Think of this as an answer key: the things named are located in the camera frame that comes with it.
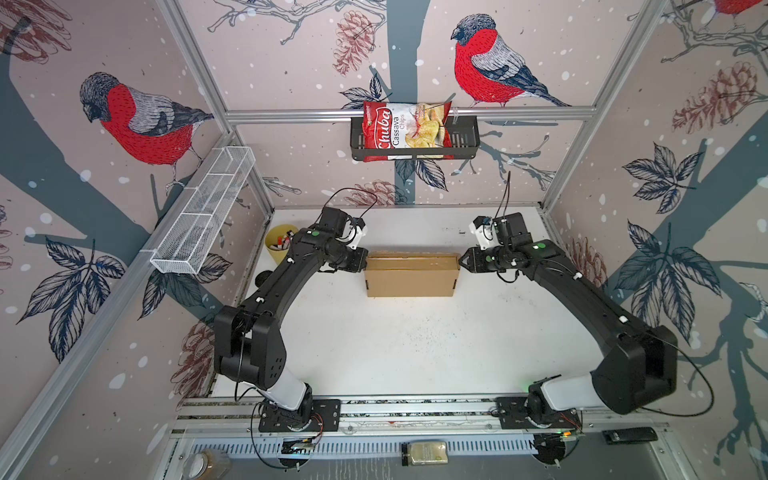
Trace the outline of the brown cardboard box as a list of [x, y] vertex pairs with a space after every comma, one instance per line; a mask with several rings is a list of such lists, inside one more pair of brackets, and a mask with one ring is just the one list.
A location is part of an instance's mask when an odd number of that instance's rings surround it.
[[452, 297], [460, 266], [455, 253], [376, 252], [364, 273], [371, 298]]

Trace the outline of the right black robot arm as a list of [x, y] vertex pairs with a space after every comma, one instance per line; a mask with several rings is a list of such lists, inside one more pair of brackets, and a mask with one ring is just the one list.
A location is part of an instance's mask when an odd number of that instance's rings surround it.
[[626, 415], [673, 394], [677, 387], [677, 339], [666, 327], [651, 327], [611, 300], [549, 240], [468, 249], [459, 265], [472, 273], [508, 270], [550, 292], [585, 327], [602, 361], [589, 373], [557, 375], [529, 387], [529, 418], [547, 423], [571, 409], [606, 407]]

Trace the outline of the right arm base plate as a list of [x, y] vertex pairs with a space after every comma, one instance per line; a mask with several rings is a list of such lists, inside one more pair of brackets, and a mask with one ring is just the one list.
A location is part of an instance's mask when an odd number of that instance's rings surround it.
[[500, 421], [501, 428], [514, 429], [564, 429], [579, 430], [582, 422], [576, 410], [553, 410], [538, 396], [502, 396], [494, 399], [492, 415]]

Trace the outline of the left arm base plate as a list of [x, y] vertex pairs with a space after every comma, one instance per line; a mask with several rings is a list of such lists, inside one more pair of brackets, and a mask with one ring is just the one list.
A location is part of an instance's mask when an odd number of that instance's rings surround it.
[[260, 413], [259, 433], [320, 433], [337, 432], [341, 418], [339, 399], [313, 399], [304, 401], [298, 410], [278, 407], [268, 401]]

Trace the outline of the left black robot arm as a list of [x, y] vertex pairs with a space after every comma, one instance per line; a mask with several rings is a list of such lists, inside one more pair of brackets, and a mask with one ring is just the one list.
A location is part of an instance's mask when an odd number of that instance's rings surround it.
[[255, 387], [290, 422], [308, 423], [312, 389], [287, 370], [281, 326], [313, 275], [365, 269], [368, 251], [359, 246], [365, 235], [363, 218], [333, 207], [323, 208], [315, 223], [295, 233], [286, 256], [257, 291], [215, 316], [214, 371]]

